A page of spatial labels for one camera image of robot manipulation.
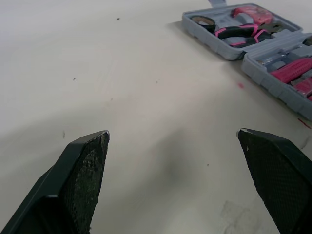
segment tool kit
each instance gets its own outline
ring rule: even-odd
[[[253,3],[185,12],[183,27],[290,109],[312,120],[312,33]]]

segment screwdriver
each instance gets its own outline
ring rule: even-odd
[[[312,68],[312,58],[298,59],[281,69],[271,72],[271,75],[279,79],[283,83],[289,83],[306,73]]]

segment white table surface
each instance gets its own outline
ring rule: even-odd
[[[312,32],[310,0],[254,3]],[[247,230],[278,233],[235,134],[246,127],[300,146],[311,130],[240,61],[181,29],[183,12],[209,7],[0,1],[0,229],[69,142],[109,130],[93,234],[222,234],[240,210],[250,213]]]

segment pink tool handle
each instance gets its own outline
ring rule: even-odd
[[[281,69],[271,72],[271,75],[283,83],[289,83],[312,68],[312,58],[298,59]]]
[[[305,96],[312,94],[312,77],[294,85],[294,87]]]

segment open tool case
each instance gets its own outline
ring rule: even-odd
[[[183,13],[183,27],[225,59],[243,59],[242,70],[254,82],[296,113],[312,120],[312,33],[302,33],[302,28],[298,25],[253,3],[227,6],[226,0],[210,2],[210,9]],[[257,19],[257,15],[239,11],[246,8],[263,9],[263,21]],[[204,25],[208,24],[198,23],[194,20],[195,16],[212,19],[216,28],[207,29]],[[242,25],[248,27],[255,24],[259,26],[259,32],[262,27],[274,23],[279,23],[282,27],[277,32],[271,32],[270,38],[256,40],[257,42],[241,48],[242,40],[248,41],[246,38],[221,39],[217,33],[226,27],[241,28]]]

